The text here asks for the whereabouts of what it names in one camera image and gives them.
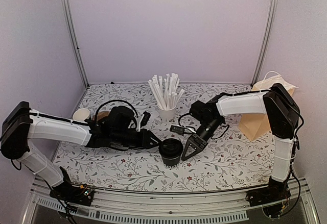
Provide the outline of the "brown cardboard cup carrier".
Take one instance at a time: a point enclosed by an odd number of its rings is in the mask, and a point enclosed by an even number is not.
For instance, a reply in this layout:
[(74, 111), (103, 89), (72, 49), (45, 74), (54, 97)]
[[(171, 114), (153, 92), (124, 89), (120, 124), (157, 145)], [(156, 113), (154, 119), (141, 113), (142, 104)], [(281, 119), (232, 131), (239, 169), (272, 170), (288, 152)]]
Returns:
[(95, 121), (99, 121), (99, 120), (101, 120), (102, 118), (105, 118), (105, 117), (107, 117), (108, 115), (109, 115), (109, 111), (106, 111), (106, 110), (104, 110), (104, 111), (101, 111), (101, 112), (99, 112), (98, 114), (97, 114), (97, 117), (94, 115), (93, 117), (92, 117), (92, 120), (95, 120)]

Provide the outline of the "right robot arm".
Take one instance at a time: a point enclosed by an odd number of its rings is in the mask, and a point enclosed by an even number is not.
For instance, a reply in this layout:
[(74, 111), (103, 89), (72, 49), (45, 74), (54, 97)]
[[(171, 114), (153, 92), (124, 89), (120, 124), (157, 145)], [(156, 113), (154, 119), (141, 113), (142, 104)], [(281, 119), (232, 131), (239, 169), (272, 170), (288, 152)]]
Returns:
[(223, 92), (206, 103), (194, 102), (189, 114), (199, 121), (200, 126), (187, 139), (181, 158), (185, 161), (202, 152), (216, 129), (225, 124), (226, 116), (252, 113), (267, 115), (274, 137), (274, 165), (270, 186), (264, 191), (266, 200), (274, 202), (283, 195), (291, 175), (296, 151), (299, 150), (297, 133), (304, 124), (300, 108), (280, 83), (262, 91)]

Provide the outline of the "black and white coffee cup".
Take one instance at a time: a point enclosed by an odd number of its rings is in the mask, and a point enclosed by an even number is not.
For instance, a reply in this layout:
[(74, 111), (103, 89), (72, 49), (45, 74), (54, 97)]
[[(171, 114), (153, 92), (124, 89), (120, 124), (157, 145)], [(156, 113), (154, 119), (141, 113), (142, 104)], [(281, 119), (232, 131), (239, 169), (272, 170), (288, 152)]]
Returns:
[(177, 155), (174, 157), (168, 157), (168, 156), (162, 155), (161, 158), (162, 158), (164, 165), (169, 166), (169, 167), (177, 166), (180, 161), (180, 155)]

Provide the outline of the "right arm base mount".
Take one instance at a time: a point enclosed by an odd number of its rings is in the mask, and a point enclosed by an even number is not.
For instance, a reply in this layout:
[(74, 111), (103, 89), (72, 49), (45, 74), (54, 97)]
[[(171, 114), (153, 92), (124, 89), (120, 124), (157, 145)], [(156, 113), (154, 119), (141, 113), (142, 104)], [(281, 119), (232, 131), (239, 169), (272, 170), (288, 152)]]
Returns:
[(298, 183), (299, 192), (295, 203), (290, 208), (291, 192), (288, 188), (288, 180), (278, 182), (270, 178), (267, 187), (247, 191), (245, 199), (251, 207), (280, 201), (279, 204), (264, 207), (263, 213), (270, 219), (281, 218), (291, 212), (300, 199), (301, 185), (298, 178), (295, 179)]

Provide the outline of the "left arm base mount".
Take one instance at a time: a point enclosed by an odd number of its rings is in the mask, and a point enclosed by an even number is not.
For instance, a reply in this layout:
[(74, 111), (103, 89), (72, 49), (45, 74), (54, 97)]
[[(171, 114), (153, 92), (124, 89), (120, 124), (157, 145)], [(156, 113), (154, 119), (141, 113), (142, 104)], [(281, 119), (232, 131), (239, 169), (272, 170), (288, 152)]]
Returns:
[(87, 184), (74, 186), (66, 170), (59, 167), (63, 174), (63, 183), (56, 187), (51, 187), (50, 197), (57, 198), (61, 201), (74, 203), (84, 206), (91, 206), (94, 189)]

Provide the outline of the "brown paper bag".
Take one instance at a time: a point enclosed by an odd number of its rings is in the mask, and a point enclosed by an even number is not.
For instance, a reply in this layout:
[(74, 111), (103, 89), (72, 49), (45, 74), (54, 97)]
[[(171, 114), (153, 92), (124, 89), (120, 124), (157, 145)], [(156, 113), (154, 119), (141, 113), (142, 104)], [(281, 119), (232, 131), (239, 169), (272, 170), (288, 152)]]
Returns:
[[(284, 80), (281, 74), (276, 71), (269, 71), (261, 81), (256, 82), (251, 91), (259, 91), (270, 88), (273, 84), (280, 83), (292, 96), (296, 86)], [(268, 116), (266, 114), (243, 114), (239, 123), (240, 131), (250, 140), (255, 141), (260, 136), (270, 131)]]

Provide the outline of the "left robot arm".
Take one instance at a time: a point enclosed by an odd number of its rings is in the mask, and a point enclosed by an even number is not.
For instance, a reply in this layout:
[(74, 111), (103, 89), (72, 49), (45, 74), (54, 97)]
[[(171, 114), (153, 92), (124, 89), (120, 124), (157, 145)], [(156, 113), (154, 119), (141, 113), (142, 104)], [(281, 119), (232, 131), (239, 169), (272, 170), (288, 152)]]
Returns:
[(33, 139), (65, 141), (88, 148), (108, 147), (118, 151), (150, 149), (162, 141), (145, 129), (150, 113), (138, 115), (127, 103), (108, 113), (96, 111), (93, 118), (78, 121), (40, 113), (20, 102), (3, 122), (1, 153), (17, 160), (42, 177), (66, 201), (76, 196), (64, 169), (49, 161), (32, 143)]

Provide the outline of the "black plastic cup lid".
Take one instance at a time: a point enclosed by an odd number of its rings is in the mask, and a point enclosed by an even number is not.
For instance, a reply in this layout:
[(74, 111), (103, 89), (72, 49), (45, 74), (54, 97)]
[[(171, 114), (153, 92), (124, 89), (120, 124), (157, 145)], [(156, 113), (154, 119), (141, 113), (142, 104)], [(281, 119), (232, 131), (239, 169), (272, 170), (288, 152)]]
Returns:
[(182, 152), (183, 145), (181, 141), (174, 138), (165, 139), (159, 145), (159, 153), (162, 157), (165, 158), (176, 158), (180, 156)]

